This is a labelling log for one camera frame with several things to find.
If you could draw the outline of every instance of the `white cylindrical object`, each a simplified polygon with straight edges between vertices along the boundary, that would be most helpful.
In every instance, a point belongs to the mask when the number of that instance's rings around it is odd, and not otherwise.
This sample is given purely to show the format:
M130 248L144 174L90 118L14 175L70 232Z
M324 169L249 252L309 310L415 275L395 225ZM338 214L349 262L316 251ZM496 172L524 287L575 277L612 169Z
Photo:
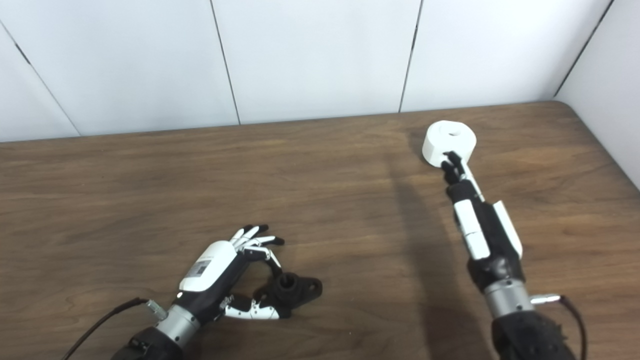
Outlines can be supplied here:
M476 134L461 122L441 120L434 122L427 130L422 145L424 159L435 167L441 167L447 159L446 152L455 151L468 161L476 147Z

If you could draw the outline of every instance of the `qr code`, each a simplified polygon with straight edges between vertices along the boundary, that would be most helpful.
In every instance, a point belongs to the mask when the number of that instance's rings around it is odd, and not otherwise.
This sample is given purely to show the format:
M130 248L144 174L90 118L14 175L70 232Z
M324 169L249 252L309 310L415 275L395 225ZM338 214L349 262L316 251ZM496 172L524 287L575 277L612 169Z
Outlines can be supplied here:
M187 276L185 276L185 277L200 277L200 276L202 276L202 273L204 273L204 270L206 270L207 266L209 266L209 263L211 263L211 260L197 261L189 269L189 272L187 273Z

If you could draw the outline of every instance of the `wood grain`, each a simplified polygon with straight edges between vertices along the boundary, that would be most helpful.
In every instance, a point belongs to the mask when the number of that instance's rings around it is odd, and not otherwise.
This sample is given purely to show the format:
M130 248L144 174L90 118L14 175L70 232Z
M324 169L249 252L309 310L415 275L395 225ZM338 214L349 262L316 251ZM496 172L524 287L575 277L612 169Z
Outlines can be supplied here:
M287 240L324 295L289 320L210 324L190 359L493 359L439 170L441 119L477 134L472 166L524 243L532 293L580 307L591 358L637 358L640 197L559 102L0 144L0 352L56 359L115 305L169 304L210 242L248 223ZM238 292L266 281L253 265ZM577 348L573 320L564 324ZM108 321L76 359L109 359L152 323Z

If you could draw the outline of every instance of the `cable connector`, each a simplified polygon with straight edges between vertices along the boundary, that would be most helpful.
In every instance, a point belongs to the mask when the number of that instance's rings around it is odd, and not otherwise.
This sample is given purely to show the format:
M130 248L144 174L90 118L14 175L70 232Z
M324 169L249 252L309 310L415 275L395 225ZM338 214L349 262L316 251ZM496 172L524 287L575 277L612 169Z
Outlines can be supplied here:
M544 305L550 302L560 301L560 295L558 294L539 294L529 297L531 305Z
M169 316L165 309L160 306L157 302L150 300L147 301L147 309L153 313L153 315L159 320L162 321Z

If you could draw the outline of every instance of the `robotic finger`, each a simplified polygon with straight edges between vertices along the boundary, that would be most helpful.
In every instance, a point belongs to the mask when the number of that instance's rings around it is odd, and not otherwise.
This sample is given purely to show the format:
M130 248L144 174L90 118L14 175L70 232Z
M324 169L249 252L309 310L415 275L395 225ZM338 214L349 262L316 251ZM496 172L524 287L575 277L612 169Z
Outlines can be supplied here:
M266 224L258 225L258 226L247 225L242 229L238 230L233 235L233 237L229 239L229 242L231 243L231 245L236 247L237 245L247 242L248 240L252 239L254 236L260 233L263 233L267 230L269 230L269 226Z
M442 162L456 222L470 258L467 270L493 316L493 345L502 360L575 360L559 326L535 305L560 301L576 317L586 358L586 331L578 311L564 296L530 297L520 259L522 243L501 201L490 204L465 160L455 152Z
M260 307L260 302L249 297L231 295L225 308L225 316L243 320L276 320L281 318L273 306Z
M273 254L273 251L258 246L247 246L244 248L244 256L248 261L264 261L271 268L273 277L282 274L282 265Z

